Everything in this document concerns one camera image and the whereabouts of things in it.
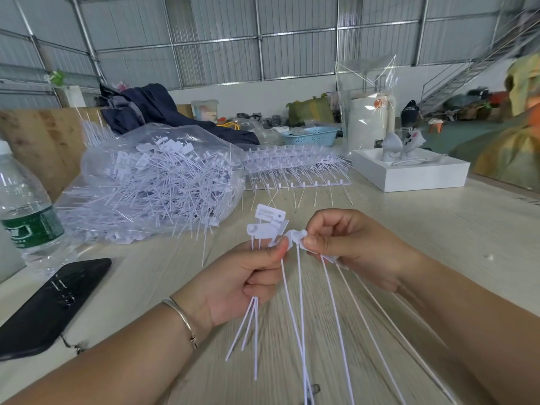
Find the white foam box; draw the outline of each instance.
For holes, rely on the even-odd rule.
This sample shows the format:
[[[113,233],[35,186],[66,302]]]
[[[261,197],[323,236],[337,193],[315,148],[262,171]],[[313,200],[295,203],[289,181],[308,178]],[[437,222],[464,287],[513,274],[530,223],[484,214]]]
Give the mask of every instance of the white foam box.
[[[415,149],[415,156],[432,159],[438,153]],[[381,161],[382,148],[353,151],[353,167],[383,192],[404,190],[442,189],[465,185],[469,162],[445,156],[440,163],[421,163],[412,166],[390,166]]]

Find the plastic water bottle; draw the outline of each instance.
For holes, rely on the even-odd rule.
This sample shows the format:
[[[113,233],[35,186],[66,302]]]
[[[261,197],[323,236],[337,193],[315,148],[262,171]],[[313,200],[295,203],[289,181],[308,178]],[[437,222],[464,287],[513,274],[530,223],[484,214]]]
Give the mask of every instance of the plastic water bottle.
[[[77,260],[43,185],[0,141],[0,222],[27,265],[52,274]]]

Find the green bottle label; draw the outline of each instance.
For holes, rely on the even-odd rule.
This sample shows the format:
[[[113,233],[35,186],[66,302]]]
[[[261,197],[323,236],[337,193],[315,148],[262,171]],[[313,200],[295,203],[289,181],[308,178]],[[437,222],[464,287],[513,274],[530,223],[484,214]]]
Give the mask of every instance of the green bottle label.
[[[64,228],[52,206],[25,217],[1,222],[17,248],[40,246],[64,234]]]

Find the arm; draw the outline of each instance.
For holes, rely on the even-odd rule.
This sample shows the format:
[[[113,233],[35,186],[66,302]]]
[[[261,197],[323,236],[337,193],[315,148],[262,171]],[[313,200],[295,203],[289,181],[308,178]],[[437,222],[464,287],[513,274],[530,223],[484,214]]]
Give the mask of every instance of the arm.
[[[253,251],[241,244],[171,296],[199,343],[214,326],[243,315],[252,296],[260,303],[273,296],[286,252],[286,241]],[[5,405],[153,404],[193,353],[190,337],[180,315],[158,304]]]
[[[306,248],[405,297],[501,404],[540,397],[540,318],[407,245],[359,211],[318,211]]]

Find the forearm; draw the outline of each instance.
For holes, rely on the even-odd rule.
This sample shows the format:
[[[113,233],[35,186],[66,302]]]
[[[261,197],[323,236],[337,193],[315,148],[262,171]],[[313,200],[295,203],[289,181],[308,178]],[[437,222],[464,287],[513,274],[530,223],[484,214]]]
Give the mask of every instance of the forearm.
[[[399,293],[501,404],[538,402],[539,317],[428,257]]]
[[[183,307],[181,295],[173,297]],[[199,341],[204,334],[198,332]],[[6,405],[153,404],[192,353],[181,317],[159,304]]]

